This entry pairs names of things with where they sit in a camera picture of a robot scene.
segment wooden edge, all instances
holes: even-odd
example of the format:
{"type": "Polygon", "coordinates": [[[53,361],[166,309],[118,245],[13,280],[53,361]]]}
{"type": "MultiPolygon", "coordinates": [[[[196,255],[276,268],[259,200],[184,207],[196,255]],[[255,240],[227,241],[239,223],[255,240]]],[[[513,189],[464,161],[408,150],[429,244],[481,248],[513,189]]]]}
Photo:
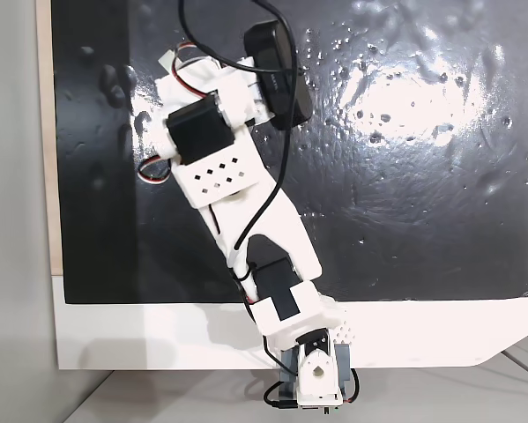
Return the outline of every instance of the wooden edge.
{"type": "Polygon", "coordinates": [[[35,2],[50,271],[52,276],[62,276],[62,231],[60,227],[60,198],[58,196],[56,106],[52,59],[52,11],[50,0],[35,0],[35,2]]]}

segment red wire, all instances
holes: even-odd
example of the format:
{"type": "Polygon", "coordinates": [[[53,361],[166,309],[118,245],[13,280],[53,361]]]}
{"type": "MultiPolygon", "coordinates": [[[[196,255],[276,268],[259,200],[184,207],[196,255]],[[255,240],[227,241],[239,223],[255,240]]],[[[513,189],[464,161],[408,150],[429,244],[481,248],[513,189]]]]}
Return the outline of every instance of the red wire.
{"type": "Polygon", "coordinates": [[[177,69],[175,68],[175,64],[177,62],[177,56],[179,54],[179,51],[187,47],[196,47],[196,45],[190,41],[185,41],[185,42],[182,42],[181,44],[178,44],[177,48],[175,49],[174,61],[172,62],[172,75],[174,75],[174,78],[177,80],[177,82],[179,82],[180,85],[183,88],[185,88],[187,91],[189,91],[190,93],[194,93],[195,95],[198,95],[201,98],[205,98],[207,96],[207,93],[203,93],[202,91],[199,91],[198,89],[196,89],[194,86],[191,86],[187,82],[185,82],[183,78],[179,76],[179,74],[177,73],[177,69]]]}

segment cable connector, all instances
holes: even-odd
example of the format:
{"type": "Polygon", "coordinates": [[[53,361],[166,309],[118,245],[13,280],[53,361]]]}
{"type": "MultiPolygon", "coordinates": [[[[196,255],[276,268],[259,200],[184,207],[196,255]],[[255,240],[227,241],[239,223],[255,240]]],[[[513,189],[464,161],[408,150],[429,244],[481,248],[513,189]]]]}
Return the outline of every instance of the cable connector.
{"type": "Polygon", "coordinates": [[[280,410],[293,410],[295,408],[299,408],[297,401],[294,399],[287,399],[285,401],[271,401],[271,406],[280,410]]]}

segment white frame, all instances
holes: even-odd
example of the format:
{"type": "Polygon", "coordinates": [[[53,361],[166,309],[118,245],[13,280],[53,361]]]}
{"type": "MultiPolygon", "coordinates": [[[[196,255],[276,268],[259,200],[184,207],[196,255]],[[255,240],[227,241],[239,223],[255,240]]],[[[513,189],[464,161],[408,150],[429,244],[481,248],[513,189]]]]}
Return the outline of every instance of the white frame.
{"type": "MultiPolygon", "coordinates": [[[[39,22],[42,77],[48,74],[42,69],[42,55],[49,53],[49,46],[42,44],[42,19],[39,22]]],[[[45,88],[42,95],[49,97],[45,88]]],[[[51,172],[56,174],[47,168],[48,213],[51,172]]],[[[241,304],[72,306],[65,303],[61,276],[53,277],[53,291],[61,369],[272,367],[241,304]]],[[[353,367],[473,366],[528,336],[528,298],[344,306],[355,336],[353,367]]]]}

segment glossy black surface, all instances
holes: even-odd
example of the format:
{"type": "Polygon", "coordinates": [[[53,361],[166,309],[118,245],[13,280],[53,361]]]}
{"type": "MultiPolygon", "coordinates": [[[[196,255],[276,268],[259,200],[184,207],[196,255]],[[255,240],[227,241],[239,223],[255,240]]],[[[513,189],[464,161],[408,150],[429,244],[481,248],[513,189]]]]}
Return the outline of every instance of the glossy black surface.
{"type": "MultiPolygon", "coordinates": [[[[175,181],[134,175],[152,153],[157,61],[182,40],[175,1],[52,4],[66,300],[238,301],[175,181]]],[[[285,191],[323,265],[319,290],[526,295],[528,0],[275,4],[315,107],[294,132],[285,191]]],[[[269,18],[238,0],[187,9],[200,39],[238,58],[243,33],[269,18]]],[[[281,134],[268,124],[253,137],[277,175],[281,134]]]]}

